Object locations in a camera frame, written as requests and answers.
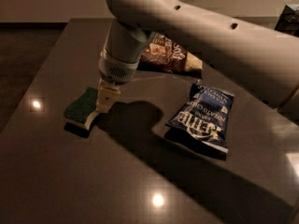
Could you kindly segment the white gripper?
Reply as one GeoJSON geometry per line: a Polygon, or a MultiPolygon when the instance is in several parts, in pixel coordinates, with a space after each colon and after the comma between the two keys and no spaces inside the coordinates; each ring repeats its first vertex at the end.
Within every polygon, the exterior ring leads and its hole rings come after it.
{"type": "Polygon", "coordinates": [[[138,63],[125,63],[103,49],[100,53],[98,70],[102,79],[98,84],[96,111],[107,113],[121,95],[120,86],[129,82],[135,75],[138,63]]]}

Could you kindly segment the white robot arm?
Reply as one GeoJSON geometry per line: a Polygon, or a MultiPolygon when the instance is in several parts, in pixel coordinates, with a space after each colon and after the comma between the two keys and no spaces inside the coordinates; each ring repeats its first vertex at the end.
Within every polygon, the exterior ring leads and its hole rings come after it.
{"type": "Polygon", "coordinates": [[[179,0],[106,0],[114,15],[101,52],[103,80],[132,79],[142,49],[156,33],[289,119],[299,115],[299,39],[179,0]]]}

